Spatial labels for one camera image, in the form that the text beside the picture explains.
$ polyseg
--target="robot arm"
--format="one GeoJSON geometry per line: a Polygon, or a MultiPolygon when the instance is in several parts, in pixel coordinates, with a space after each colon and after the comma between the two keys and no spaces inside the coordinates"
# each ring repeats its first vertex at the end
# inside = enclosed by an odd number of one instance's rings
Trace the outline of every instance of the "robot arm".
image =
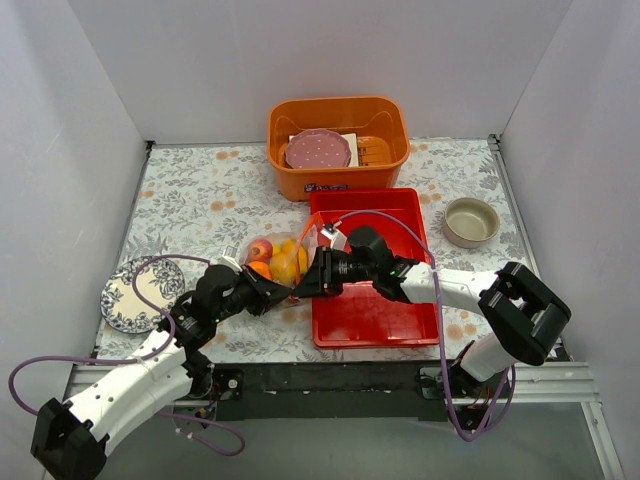
{"type": "MultiPolygon", "coordinates": [[[[339,232],[325,234],[332,238],[332,244],[340,243],[333,241],[340,238],[339,232]]],[[[343,283],[369,280],[389,300],[436,303],[433,270],[427,263],[393,255],[371,227],[355,229],[348,243],[350,253],[320,247],[293,295],[338,295],[343,283]]],[[[438,277],[443,305],[481,314],[493,329],[493,333],[467,345],[451,367],[453,388],[464,394],[476,391],[518,361],[544,363],[571,318],[565,303],[516,262],[507,263],[496,273],[443,269],[438,277]]]]}
{"type": "Polygon", "coordinates": [[[247,310],[262,315],[291,290],[248,267],[223,258],[211,265],[196,289],[171,309],[174,341],[164,318],[134,352],[131,363],[111,370],[64,404],[52,398],[38,411],[31,453],[57,480],[87,480],[102,470],[107,456],[135,428],[173,400],[211,388],[213,365],[199,352],[215,337],[221,321],[247,310]]]}
{"type": "MultiPolygon", "coordinates": [[[[334,233],[331,245],[341,248],[345,237],[334,233]]],[[[142,422],[175,399],[208,391],[213,365],[199,349],[215,337],[218,323],[242,310],[262,315],[289,295],[339,295],[344,283],[360,281],[372,281],[391,301],[436,302],[428,264],[394,256],[370,227],[354,230],[348,242],[350,253],[319,247],[293,291],[228,258],[209,266],[196,289],[171,309],[175,341],[158,355],[140,359],[168,338],[171,323],[164,318],[130,357],[135,363],[113,369],[64,404],[55,398],[47,402],[38,412],[31,453],[56,479],[95,478],[106,457],[142,422]]],[[[454,390],[465,395],[516,361],[542,364],[571,316],[523,265],[509,262],[497,275],[439,271],[443,304],[484,315],[494,332],[467,345],[450,369],[454,390]],[[513,300],[518,299],[522,303],[516,306],[513,300]]]]}

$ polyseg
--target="beige bowl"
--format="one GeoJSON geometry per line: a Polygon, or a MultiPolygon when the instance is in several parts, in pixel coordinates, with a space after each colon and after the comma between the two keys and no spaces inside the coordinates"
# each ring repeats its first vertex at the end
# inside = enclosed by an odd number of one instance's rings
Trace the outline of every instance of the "beige bowl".
{"type": "Polygon", "coordinates": [[[500,217],[482,200],[458,198],[447,206],[442,230],[459,247],[476,248],[498,233],[500,217]]]}

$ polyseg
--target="white wall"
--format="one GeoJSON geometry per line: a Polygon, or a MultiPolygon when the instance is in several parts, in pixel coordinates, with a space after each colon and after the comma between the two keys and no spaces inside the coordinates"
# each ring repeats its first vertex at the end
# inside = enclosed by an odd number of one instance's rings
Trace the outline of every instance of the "white wall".
{"type": "MultiPolygon", "coordinates": [[[[144,143],[64,0],[0,0],[0,377],[50,353],[87,354],[144,143]]],[[[70,365],[18,378],[60,396],[70,365]]],[[[0,389],[0,477],[42,478],[35,417],[0,389]]]]}
{"type": "Polygon", "coordinates": [[[573,309],[627,478],[640,478],[640,2],[573,2],[504,133],[545,280],[573,309]]]}
{"type": "Polygon", "coordinates": [[[413,136],[486,137],[571,0],[70,0],[145,139],[266,138],[296,97],[378,94],[413,136]]]}

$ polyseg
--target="yellow fruit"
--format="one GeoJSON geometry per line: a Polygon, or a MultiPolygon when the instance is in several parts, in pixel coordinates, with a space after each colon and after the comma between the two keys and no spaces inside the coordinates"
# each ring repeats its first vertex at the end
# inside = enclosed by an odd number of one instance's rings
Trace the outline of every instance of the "yellow fruit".
{"type": "Polygon", "coordinates": [[[291,253],[296,249],[296,241],[293,238],[290,238],[286,242],[282,244],[280,247],[280,251],[283,253],[291,253]]]}
{"type": "Polygon", "coordinates": [[[296,264],[291,255],[280,252],[271,257],[269,269],[273,279],[283,285],[293,285],[296,280],[296,264]]]}
{"type": "Polygon", "coordinates": [[[309,254],[302,245],[300,245],[300,250],[298,250],[298,265],[300,265],[301,276],[309,270],[309,254]]]}

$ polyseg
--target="wire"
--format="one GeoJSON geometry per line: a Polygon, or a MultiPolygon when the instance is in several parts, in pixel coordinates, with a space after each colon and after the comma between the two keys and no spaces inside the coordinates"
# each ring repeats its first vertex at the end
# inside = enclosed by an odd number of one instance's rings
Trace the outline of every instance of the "wire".
{"type": "Polygon", "coordinates": [[[465,442],[472,442],[473,440],[478,438],[480,435],[482,435],[484,432],[488,432],[492,428],[495,428],[495,426],[498,425],[498,423],[500,423],[504,418],[504,416],[506,415],[507,411],[509,410],[509,407],[511,406],[511,401],[513,400],[513,391],[515,389],[515,382],[516,382],[516,369],[513,365],[511,366],[511,389],[509,391],[507,402],[505,403],[504,408],[500,412],[500,415],[498,415],[498,418],[487,425],[487,423],[489,422],[489,418],[491,417],[491,414],[496,408],[496,404],[498,402],[498,398],[502,393],[504,384],[507,381],[507,376],[509,373],[508,368],[505,369],[504,372],[502,373],[502,377],[500,378],[500,383],[498,383],[498,388],[496,389],[493,399],[491,400],[491,403],[489,404],[487,411],[483,415],[480,425],[478,426],[476,431],[470,434],[470,433],[467,433],[465,430],[463,430],[462,427],[460,426],[460,421],[458,420],[458,416],[456,414],[455,407],[453,405],[453,398],[451,394],[451,383],[449,381],[449,367],[447,365],[447,355],[444,348],[444,315],[442,313],[442,291],[440,289],[440,280],[438,278],[438,273],[436,272],[436,259],[431,253],[431,251],[429,250],[429,247],[427,247],[427,245],[422,241],[422,239],[418,235],[414,233],[413,230],[411,230],[401,220],[398,220],[396,217],[389,215],[388,213],[380,212],[378,210],[355,210],[353,212],[349,212],[342,215],[340,217],[340,221],[343,221],[349,217],[353,217],[354,215],[362,215],[362,214],[379,215],[381,217],[385,217],[385,218],[388,218],[389,220],[394,221],[395,223],[403,227],[407,231],[407,233],[409,233],[415,239],[415,241],[418,242],[418,244],[422,247],[422,249],[430,258],[430,265],[433,271],[433,283],[436,291],[436,304],[438,307],[437,308],[438,331],[440,332],[440,335],[439,335],[440,367],[442,368],[442,383],[444,384],[444,396],[447,401],[447,410],[449,412],[449,417],[451,418],[451,422],[453,423],[453,426],[455,427],[456,432],[458,432],[458,435],[460,436],[460,438],[462,438],[465,442]]]}
{"type": "MultiPolygon", "coordinates": [[[[167,255],[158,255],[157,257],[152,257],[152,258],[150,258],[149,260],[144,262],[142,265],[140,265],[136,269],[136,271],[133,274],[132,280],[131,280],[131,286],[133,287],[133,291],[135,292],[135,294],[138,296],[138,298],[143,303],[145,303],[146,305],[148,305],[149,307],[151,307],[152,309],[154,309],[156,312],[160,313],[161,315],[164,315],[165,317],[167,317],[167,319],[169,320],[169,325],[170,325],[169,336],[167,337],[165,342],[162,345],[160,345],[160,347],[158,347],[154,352],[151,352],[151,353],[148,353],[147,355],[141,356],[140,360],[149,360],[149,359],[155,357],[156,355],[159,355],[160,353],[162,353],[162,351],[165,350],[171,344],[171,340],[173,340],[173,337],[176,334],[176,322],[173,319],[173,317],[171,316],[171,313],[169,313],[168,310],[157,306],[156,304],[154,304],[153,302],[151,302],[147,298],[145,298],[140,293],[140,290],[138,290],[138,285],[137,285],[138,275],[140,274],[140,272],[142,272],[142,270],[145,269],[147,266],[149,266],[151,263],[156,262],[158,260],[161,260],[163,258],[181,258],[181,259],[185,259],[185,260],[193,260],[193,261],[196,261],[196,262],[203,262],[203,263],[209,264],[209,260],[207,260],[206,258],[192,257],[190,255],[181,255],[181,254],[167,254],[167,255]]],[[[15,387],[16,375],[18,374],[18,372],[20,370],[22,370],[23,368],[28,367],[29,365],[32,365],[34,363],[52,362],[52,361],[53,362],[77,362],[77,363],[88,363],[88,364],[94,364],[94,365],[112,365],[112,366],[117,366],[117,365],[131,365],[131,364],[137,363],[138,359],[136,359],[136,358],[126,358],[126,359],[124,359],[123,358],[123,359],[119,359],[119,360],[103,360],[103,359],[90,358],[90,357],[78,357],[78,356],[73,356],[73,355],[43,355],[43,356],[33,357],[33,358],[29,358],[28,360],[25,360],[24,362],[18,364],[11,371],[11,374],[9,374],[9,380],[8,380],[9,393],[11,394],[11,397],[13,398],[13,400],[20,406],[20,408],[22,408],[26,412],[30,413],[31,415],[37,415],[38,411],[35,408],[32,408],[29,405],[27,405],[27,403],[24,402],[24,400],[22,400],[22,398],[20,398],[20,395],[18,395],[18,392],[16,391],[16,387],[15,387]]]]}
{"type": "MultiPolygon", "coordinates": [[[[148,267],[150,264],[152,264],[153,262],[156,262],[158,260],[161,260],[163,258],[179,258],[179,259],[184,259],[184,260],[192,260],[195,262],[201,262],[201,263],[206,263],[207,265],[209,265],[209,260],[206,258],[200,258],[200,257],[193,257],[191,255],[182,255],[182,254],[166,254],[166,255],[158,255],[156,257],[152,257],[149,260],[147,260],[146,262],[144,262],[142,265],[140,265],[136,271],[133,274],[132,280],[131,280],[131,285],[133,287],[133,291],[135,292],[135,294],[138,296],[138,298],[146,305],[148,305],[149,307],[151,307],[152,309],[154,309],[156,312],[160,313],[161,315],[164,315],[165,317],[167,317],[167,319],[169,320],[169,336],[167,337],[167,340],[165,340],[165,342],[160,345],[160,347],[158,347],[154,352],[149,353],[147,355],[143,355],[140,357],[140,360],[149,360],[153,357],[155,357],[156,355],[159,355],[160,353],[162,353],[163,350],[165,350],[170,344],[171,341],[173,340],[175,333],[176,333],[176,322],[173,319],[173,317],[171,316],[171,313],[164,309],[159,307],[158,305],[154,304],[153,302],[151,302],[150,300],[148,300],[146,297],[144,297],[141,293],[140,290],[138,289],[138,285],[137,285],[137,281],[138,281],[138,275],[142,272],[142,270],[144,270],[146,267],[148,267]]],[[[40,362],[50,362],[50,361],[56,361],[56,362],[76,362],[76,363],[88,363],[88,364],[94,364],[94,365],[112,365],[112,366],[118,366],[118,365],[131,365],[134,363],[138,362],[138,359],[136,358],[128,358],[128,359],[119,359],[119,360],[102,360],[102,359],[96,359],[96,358],[90,358],[90,357],[77,357],[77,356],[72,356],[72,355],[42,355],[39,357],[33,357],[30,358],[28,360],[25,360],[24,362],[20,363],[19,365],[17,365],[12,371],[11,374],[9,375],[9,392],[11,393],[11,397],[13,398],[13,400],[20,406],[20,408],[22,408],[23,410],[25,410],[26,412],[32,414],[32,415],[38,415],[38,411],[35,408],[30,407],[29,405],[27,405],[27,403],[22,400],[22,398],[20,397],[20,395],[18,395],[18,392],[16,391],[16,387],[15,387],[15,378],[16,375],[18,374],[18,372],[20,372],[20,370],[22,370],[25,367],[28,367],[29,365],[32,365],[34,363],[40,363],[40,362]]],[[[220,455],[225,455],[225,456],[234,456],[234,455],[238,455],[239,453],[241,453],[244,448],[245,448],[245,439],[242,436],[242,433],[231,427],[228,425],[224,425],[221,424],[219,422],[214,422],[211,420],[206,420],[204,418],[197,418],[197,417],[191,417],[189,415],[181,415],[181,414],[177,414],[177,413],[168,413],[168,412],[156,412],[156,415],[159,415],[161,417],[170,417],[170,418],[180,418],[180,419],[186,419],[186,420],[190,420],[190,421],[195,421],[195,422],[199,422],[199,423],[205,423],[207,425],[211,425],[212,427],[216,427],[216,428],[221,428],[223,430],[227,430],[228,432],[231,432],[233,435],[235,435],[238,440],[240,440],[240,447],[236,450],[225,450],[223,448],[220,448],[218,446],[216,446],[215,444],[209,442],[208,440],[206,440],[205,438],[201,437],[200,435],[197,435],[195,433],[190,433],[190,436],[202,443],[203,445],[206,445],[207,447],[209,447],[211,450],[219,453],[220,455]]]]}
{"type": "Polygon", "coordinates": [[[467,407],[469,408],[475,408],[475,405],[478,403],[478,401],[480,400],[480,396],[482,395],[482,389],[478,392],[478,395],[476,395],[476,399],[473,401],[473,403],[470,403],[469,405],[467,405],[467,407]]]}
{"type": "Polygon", "coordinates": [[[211,443],[210,441],[198,435],[197,433],[189,432],[188,430],[184,430],[178,427],[178,430],[180,432],[184,433],[187,436],[190,436],[197,442],[200,442],[203,445],[206,445],[211,450],[215,451],[216,453],[219,453],[220,455],[224,455],[226,457],[233,457],[235,455],[239,455],[240,453],[242,453],[242,451],[246,446],[246,441],[244,439],[244,436],[242,435],[242,432],[232,427],[231,425],[225,425],[223,423],[215,422],[213,420],[207,420],[205,418],[192,417],[191,415],[183,415],[181,413],[157,412],[156,415],[159,415],[161,417],[179,419],[179,420],[187,420],[189,422],[203,423],[205,425],[211,425],[212,427],[221,428],[222,430],[226,430],[227,432],[232,433],[233,435],[236,436],[238,440],[240,440],[240,447],[238,447],[236,450],[226,450],[224,448],[218,447],[214,443],[211,443]]]}

